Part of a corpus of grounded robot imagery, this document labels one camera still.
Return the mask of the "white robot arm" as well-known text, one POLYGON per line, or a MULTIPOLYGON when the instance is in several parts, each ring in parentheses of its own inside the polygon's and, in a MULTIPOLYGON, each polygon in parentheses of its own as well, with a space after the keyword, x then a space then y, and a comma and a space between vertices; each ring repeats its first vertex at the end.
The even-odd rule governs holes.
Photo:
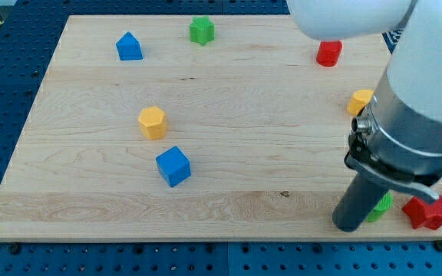
POLYGON ((356 116, 342 201, 376 203, 389 190, 434 202, 442 177, 442 1, 290 1, 300 30, 330 42, 401 30, 371 101, 356 116))

